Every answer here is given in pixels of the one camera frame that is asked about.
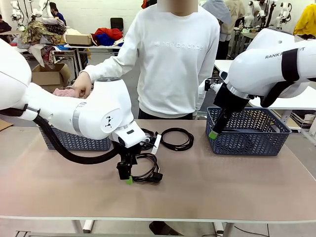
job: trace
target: green tag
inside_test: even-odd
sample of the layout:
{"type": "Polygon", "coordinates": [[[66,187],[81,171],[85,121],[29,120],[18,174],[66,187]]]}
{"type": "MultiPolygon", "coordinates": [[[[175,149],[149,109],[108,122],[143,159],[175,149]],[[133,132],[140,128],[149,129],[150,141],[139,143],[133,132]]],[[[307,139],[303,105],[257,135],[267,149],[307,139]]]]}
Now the green tag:
{"type": "Polygon", "coordinates": [[[211,131],[211,133],[209,134],[209,138],[212,140],[215,140],[217,138],[218,133],[211,131]]]}
{"type": "Polygon", "coordinates": [[[128,185],[131,185],[131,184],[133,183],[133,178],[132,178],[132,176],[130,176],[129,179],[126,180],[126,183],[127,183],[128,185]]]}

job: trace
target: cardboard box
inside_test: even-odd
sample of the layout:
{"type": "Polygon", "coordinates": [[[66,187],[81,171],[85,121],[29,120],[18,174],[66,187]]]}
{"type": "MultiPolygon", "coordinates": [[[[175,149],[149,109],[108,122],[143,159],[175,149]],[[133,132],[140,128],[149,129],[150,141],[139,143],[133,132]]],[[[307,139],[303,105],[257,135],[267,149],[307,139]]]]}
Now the cardboard box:
{"type": "Polygon", "coordinates": [[[55,69],[48,66],[42,67],[37,65],[32,70],[32,82],[40,85],[43,89],[53,93],[55,89],[61,89],[68,85],[71,76],[70,69],[67,64],[55,64],[55,69]]]}
{"type": "Polygon", "coordinates": [[[91,35],[66,35],[66,42],[73,46],[91,46],[92,36],[91,35]]]}
{"type": "Polygon", "coordinates": [[[6,128],[12,125],[13,125],[12,123],[9,123],[0,119],[0,131],[5,130],[6,128]]]}

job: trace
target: pile of clothes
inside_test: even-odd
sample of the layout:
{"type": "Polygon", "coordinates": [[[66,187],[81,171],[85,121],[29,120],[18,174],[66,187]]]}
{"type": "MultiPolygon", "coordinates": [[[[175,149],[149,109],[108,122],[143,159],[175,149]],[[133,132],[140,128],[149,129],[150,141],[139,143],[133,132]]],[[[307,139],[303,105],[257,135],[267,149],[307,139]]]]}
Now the pile of clothes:
{"type": "Polygon", "coordinates": [[[95,46],[122,46],[124,43],[123,33],[119,29],[99,28],[91,36],[95,46]]]}
{"type": "Polygon", "coordinates": [[[33,20],[18,39],[18,48],[27,48],[41,66],[48,65],[53,69],[51,51],[55,49],[54,45],[65,43],[63,34],[66,29],[65,23],[57,18],[42,18],[42,22],[33,20]]]}

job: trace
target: beige tabletop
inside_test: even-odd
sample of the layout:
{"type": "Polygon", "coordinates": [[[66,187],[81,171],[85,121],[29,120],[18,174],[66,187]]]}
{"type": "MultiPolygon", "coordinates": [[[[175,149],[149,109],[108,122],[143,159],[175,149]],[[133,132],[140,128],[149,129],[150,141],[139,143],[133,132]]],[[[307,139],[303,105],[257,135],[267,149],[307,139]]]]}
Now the beige tabletop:
{"type": "Polygon", "coordinates": [[[7,31],[7,32],[0,33],[0,35],[3,35],[3,36],[6,36],[6,35],[20,35],[22,33],[23,33],[23,31],[7,31]]]}
{"type": "MultiPolygon", "coordinates": [[[[316,221],[316,181],[286,146],[278,157],[216,156],[205,135],[205,121],[139,120],[138,123],[158,132],[182,127],[195,137],[193,148],[186,152],[159,147],[157,157],[163,173],[160,184],[134,183],[129,186],[119,179],[116,170],[119,157],[98,165],[72,163],[56,151],[47,150],[38,135],[29,140],[30,146],[0,177],[0,216],[209,222],[316,221]]],[[[179,144],[184,139],[182,134],[166,137],[168,142],[179,144]]],[[[1,154],[18,149],[9,142],[6,144],[0,146],[1,154]]],[[[133,174],[144,173],[149,167],[148,160],[140,160],[133,167],[133,174]]]]}

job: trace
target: yellow jacket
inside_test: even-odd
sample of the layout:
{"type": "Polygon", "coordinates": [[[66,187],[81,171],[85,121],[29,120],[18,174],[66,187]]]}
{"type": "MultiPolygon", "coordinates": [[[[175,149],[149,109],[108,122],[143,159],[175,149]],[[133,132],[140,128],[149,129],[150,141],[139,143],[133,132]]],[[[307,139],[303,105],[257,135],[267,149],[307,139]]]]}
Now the yellow jacket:
{"type": "Polygon", "coordinates": [[[316,36],[316,5],[307,6],[298,21],[294,35],[313,35],[316,36]]]}

